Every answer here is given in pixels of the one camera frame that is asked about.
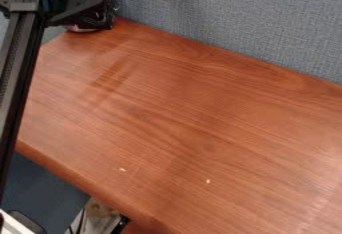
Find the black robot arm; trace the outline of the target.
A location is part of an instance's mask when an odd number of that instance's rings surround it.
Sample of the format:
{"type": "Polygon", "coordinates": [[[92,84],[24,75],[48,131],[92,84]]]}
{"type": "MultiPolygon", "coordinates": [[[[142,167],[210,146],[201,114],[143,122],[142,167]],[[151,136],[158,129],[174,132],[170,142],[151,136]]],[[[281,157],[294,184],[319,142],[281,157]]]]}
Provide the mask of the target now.
{"type": "Polygon", "coordinates": [[[110,30],[115,0],[0,0],[8,28],[0,46],[0,201],[44,30],[75,26],[110,30]]]}

